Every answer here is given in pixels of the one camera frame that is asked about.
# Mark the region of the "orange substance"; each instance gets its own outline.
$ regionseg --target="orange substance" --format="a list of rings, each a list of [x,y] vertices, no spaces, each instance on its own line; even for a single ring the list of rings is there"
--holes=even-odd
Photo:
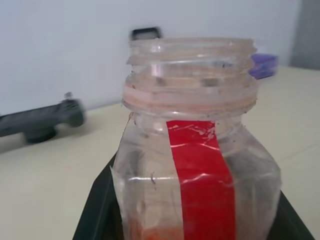
[[[184,240],[182,226],[158,226],[143,229],[136,221],[130,221],[131,240]]]

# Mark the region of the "beige table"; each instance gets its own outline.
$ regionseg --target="beige table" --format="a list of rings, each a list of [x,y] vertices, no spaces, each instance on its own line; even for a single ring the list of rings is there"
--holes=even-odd
[[[320,71],[281,67],[260,82],[244,125],[275,157],[284,194],[320,239]],[[83,127],[37,145],[0,138],[0,239],[71,240],[128,114],[120,104],[89,111]]]

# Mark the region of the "bottle opening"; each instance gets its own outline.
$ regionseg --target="bottle opening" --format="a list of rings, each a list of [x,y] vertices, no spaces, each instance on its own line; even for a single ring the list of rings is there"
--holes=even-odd
[[[131,43],[123,103],[172,119],[235,117],[251,109],[258,85],[248,74],[251,39],[177,38]]]

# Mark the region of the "clear plastic jar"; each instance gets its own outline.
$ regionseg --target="clear plastic jar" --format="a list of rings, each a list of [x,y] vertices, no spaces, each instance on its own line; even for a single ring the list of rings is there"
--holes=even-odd
[[[254,52],[250,39],[131,43],[123,103],[134,115],[112,169],[126,240],[267,238],[281,178],[241,124],[257,99]]]

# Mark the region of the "red tape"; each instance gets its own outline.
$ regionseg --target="red tape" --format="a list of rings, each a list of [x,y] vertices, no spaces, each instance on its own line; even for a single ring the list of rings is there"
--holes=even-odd
[[[235,240],[233,178],[211,121],[168,121],[181,191],[184,240]]]

